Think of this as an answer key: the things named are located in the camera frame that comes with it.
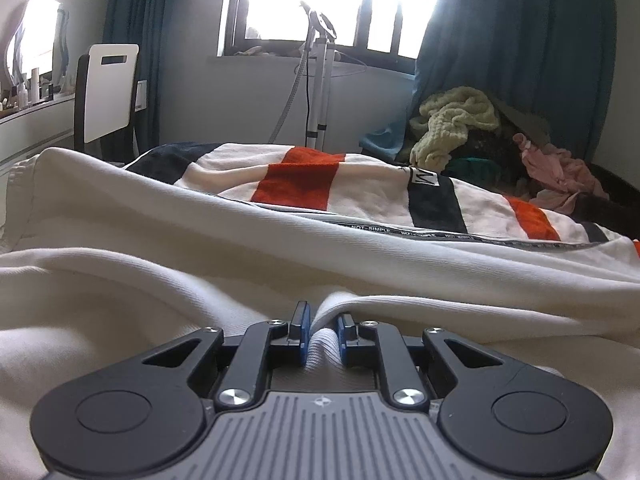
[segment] blue curtain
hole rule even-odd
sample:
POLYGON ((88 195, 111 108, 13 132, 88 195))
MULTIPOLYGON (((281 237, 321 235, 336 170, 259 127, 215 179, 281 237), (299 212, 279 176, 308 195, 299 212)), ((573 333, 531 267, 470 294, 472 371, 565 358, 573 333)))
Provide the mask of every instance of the blue curtain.
MULTIPOLYGON (((137 43, 138 80, 148 81, 147 109, 136 113, 136 139, 140 153, 159 143, 159 87, 161 34, 166 0, 109 0, 104 43, 137 43)), ((115 132, 100 140, 105 160, 133 159, 131 135, 115 132)))
POLYGON ((420 103, 465 85, 544 117, 554 144, 590 160, 615 51, 615 0, 438 0, 415 64, 413 101, 360 145, 393 160, 420 103))

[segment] metal screw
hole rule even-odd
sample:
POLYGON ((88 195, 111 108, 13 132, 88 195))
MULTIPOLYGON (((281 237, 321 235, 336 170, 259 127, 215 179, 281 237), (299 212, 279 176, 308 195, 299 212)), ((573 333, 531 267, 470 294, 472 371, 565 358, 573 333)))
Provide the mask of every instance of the metal screw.
POLYGON ((415 406, 424 400, 424 393, 413 388, 403 388, 394 393, 394 400, 405 406, 415 406))
POLYGON ((248 403, 250 399, 251 396, 249 395, 249 392, 239 388, 224 390, 223 392, 220 392, 218 396, 218 400, 227 406, 242 406, 243 404, 248 403))

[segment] white cable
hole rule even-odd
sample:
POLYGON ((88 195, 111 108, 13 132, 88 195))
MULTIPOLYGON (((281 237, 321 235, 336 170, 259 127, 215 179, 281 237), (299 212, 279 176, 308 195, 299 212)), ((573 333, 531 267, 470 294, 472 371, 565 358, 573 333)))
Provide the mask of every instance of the white cable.
MULTIPOLYGON (((306 58, 309 56, 309 51, 311 50, 311 42, 313 41, 313 36, 315 35, 314 30, 311 26, 311 21, 309 21, 309 28, 306 31, 306 41, 305 48, 302 53, 302 60, 300 61, 300 66, 303 66, 303 63, 306 62, 306 58)), ((271 133, 271 137, 267 141, 267 144, 273 144, 278 138, 278 134, 282 129, 282 125, 284 121, 287 119, 287 115, 289 115, 289 110, 291 109, 291 105, 293 104, 293 99, 298 92, 298 86, 300 86, 300 80, 302 79, 302 70, 298 70, 296 73, 296 78, 293 81, 293 86, 291 87, 291 92, 289 93, 289 99, 287 99, 287 103, 284 105, 284 110, 280 114, 280 118, 276 123, 276 127, 273 129, 273 133, 271 133)))

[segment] cream knit fabric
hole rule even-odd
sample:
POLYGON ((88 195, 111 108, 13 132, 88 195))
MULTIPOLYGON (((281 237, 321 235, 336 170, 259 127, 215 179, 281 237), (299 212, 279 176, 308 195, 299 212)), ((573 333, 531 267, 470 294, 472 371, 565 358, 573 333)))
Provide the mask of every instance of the cream knit fabric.
POLYGON ((414 134, 422 134, 409 162, 440 173, 451 160, 449 152, 466 142, 468 126, 492 132, 499 125, 491 101, 475 88, 459 86, 434 94, 420 105, 420 115, 409 120, 414 134))

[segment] pink cloth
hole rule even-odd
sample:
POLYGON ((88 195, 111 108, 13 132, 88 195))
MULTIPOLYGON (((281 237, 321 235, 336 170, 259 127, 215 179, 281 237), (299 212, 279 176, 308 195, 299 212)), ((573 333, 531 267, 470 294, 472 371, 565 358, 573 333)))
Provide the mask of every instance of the pink cloth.
POLYGON ((513 140, 529 176, 546 188, 530 200, 532 204, 568 215, 574 211, 578 193, 609 198, 584 161, 571 158, 571 152, 552 144, 539 148, 523 134, 515 134, 513 140))

